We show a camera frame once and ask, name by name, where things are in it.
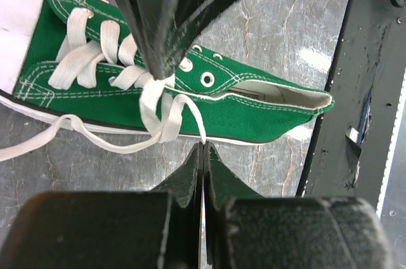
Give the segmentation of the green canvas sneaker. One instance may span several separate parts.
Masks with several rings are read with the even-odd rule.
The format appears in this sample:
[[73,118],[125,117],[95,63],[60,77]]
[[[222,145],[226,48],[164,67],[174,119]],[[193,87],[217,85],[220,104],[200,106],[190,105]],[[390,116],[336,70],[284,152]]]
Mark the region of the green canvas sneaker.
[[334,99],[199,45],[158,81],[106,0],[1,0],[1,103],[48,124],[3,148],[7,161],[61,128],[118,154],[179,136],[261,145],[328,111]]

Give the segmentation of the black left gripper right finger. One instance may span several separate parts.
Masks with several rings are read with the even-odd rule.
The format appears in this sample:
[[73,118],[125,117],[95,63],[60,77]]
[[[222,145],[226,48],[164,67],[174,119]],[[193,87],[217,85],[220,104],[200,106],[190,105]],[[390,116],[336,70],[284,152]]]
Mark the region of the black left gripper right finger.
[[263,197],[202,153],[207,262],[213,268],[392,268],[374,209],[362,199]]

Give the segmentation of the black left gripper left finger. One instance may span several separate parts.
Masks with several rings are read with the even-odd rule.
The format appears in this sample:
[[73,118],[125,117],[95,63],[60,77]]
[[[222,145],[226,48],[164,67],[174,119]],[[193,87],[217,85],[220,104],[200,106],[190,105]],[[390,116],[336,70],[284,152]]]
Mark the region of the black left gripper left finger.
[[203,145],[147,192],[46,192],[19,211],[2,268],[198,268]]

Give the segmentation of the white shoelace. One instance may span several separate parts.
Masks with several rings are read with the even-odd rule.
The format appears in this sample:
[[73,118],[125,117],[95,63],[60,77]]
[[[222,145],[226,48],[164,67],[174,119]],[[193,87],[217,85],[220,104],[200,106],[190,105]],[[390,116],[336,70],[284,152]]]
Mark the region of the white shoelace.
[[[6,161],[42,147],[51,141],[60,128],[84,135],[95,145],[118,154],[132,154],[156,143],[174,140],[180,133],[183,108],[187,106],[196,121],[200,139],[206,141],[206,129],[199,109],[191,98],[180,93],[171,96],[174,77],[156,81],[146,70],[133,64],[136,44],[132,36],[118,42],[120,27],[117,22],[105,20],[101,24],[100,42],[87,41],[85,28],[92,12],[74,8],[67,18],[67,35],[55,61],[36,64],[34,73],[20,77],[17,86],[18,100],[39,98],[46,108],[57,99],[91,98],[113,95],[136,95],[140,119],[150,138],[127,146],[113,145],[97,135],[95,129],[84,123],[77,114],[60,117],[45,116],[50,124],[45,131],[18,145],[1,150],[1,160]],[[73,85],[84,91],[71,93]]]

